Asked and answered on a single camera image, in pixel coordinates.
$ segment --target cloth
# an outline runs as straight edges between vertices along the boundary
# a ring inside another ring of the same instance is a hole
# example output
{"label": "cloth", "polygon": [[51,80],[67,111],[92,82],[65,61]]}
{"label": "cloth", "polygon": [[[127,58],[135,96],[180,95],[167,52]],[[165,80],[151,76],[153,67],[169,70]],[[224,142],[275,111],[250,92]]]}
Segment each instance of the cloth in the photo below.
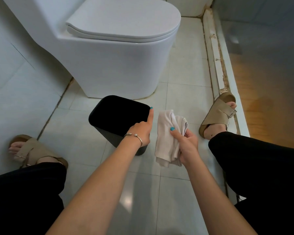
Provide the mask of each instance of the cloth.
{"label": "cloth", "polygon": [[230,132],[209,148],[228,185],[246,197],[235,207],[258,234],[294,234],[294,149]]}
{"label": "cloth", "polygon": [[0,175],[0,234],[45,234],[64,209],[66,168],[44,162]]}
{"label": "cloth", "polygon": [[171,127],[174,127],[184,136],[188,124],[184,117],[175,116],[173,110],[161,111],[158,117],[158,136],[155,156],[156,162],[164,167],[169,167],[169,164],[182,166],[179,159],[179,142],[170,134]]}

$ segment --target foot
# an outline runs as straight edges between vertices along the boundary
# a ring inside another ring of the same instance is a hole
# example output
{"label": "foot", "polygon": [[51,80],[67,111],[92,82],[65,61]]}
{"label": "foot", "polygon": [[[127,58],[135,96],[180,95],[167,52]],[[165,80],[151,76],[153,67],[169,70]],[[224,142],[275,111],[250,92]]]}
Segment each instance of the foot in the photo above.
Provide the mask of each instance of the foot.
{"label": "foot", "polygon": [[[14,142],[11,144],[10,148],[9,148],[9,153],[11,153],[12,155],[17,154],[21,147],[25,144],[25,142]],[[38,159],[38,161],[36,162],[36,164],[42,163],[42,162],[58,162],[63,164],[62,162],[59,162],[56,158],[54,157],[43,157]]]}
{"label": "foot", "polygon": [[[236,108],[235,102],[227,102],[233,110]],[[221,132],[226,132],[226,125],[225,124],[211,124],[209,125],[204,131],[205,139],[211,140],[214,136]]]}

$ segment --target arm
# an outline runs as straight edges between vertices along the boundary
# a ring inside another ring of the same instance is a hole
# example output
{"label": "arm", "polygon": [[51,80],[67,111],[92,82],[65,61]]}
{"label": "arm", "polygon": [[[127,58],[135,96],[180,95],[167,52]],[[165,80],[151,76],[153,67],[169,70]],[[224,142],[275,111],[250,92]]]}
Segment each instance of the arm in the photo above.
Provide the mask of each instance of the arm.
{"label": "arm", "polygon": [[[150,143],[153,109],[147,122],[136,123],[129,133]],[[106,234],[114,210],[118,205],[130,163],[140,148],[138,138],[126,136],[112,153],[88,178],[69,205],[59,215],[47,235]]]}
{"label": "arm", "polygon": [[182,152],[180,160],[188,172],[208,233],[210,235],[257,234],[221,191],[201,160],[197,149],[197,137],[190,130],[187,130],[186,137],[177,130],[172,131],[171,134],[180,143]]}

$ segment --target person's right arm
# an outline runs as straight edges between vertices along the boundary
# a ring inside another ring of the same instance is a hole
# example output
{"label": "person's right arm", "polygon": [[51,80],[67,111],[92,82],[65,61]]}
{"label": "person's right arm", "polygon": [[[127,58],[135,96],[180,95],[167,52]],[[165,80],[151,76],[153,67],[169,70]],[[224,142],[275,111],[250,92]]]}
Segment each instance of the person's right arm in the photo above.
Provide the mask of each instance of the person's right arm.
{"label": "person's right arm", "polygon": [[198,153],[198,139],[187,130],[186,137],[177,130],[171,132],[180,143],[180,160],[184,164],[209,235],[257,234],[226,195]]}

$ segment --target forearm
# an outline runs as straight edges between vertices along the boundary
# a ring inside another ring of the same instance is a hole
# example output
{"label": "forearm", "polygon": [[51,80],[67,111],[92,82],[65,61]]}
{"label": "forearm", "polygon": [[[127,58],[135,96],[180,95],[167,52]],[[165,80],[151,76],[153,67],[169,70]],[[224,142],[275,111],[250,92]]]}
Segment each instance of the forearm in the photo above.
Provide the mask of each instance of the forearm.
{"label": "forearm", "polygon": [[47,234],[106,234],[129,165],[140,147],[128,136],[89,177]]}
{"label": "forearm", "polygon": [[185,167],[210,235],[256,234],[221,191],[199,155],[192,157]]}

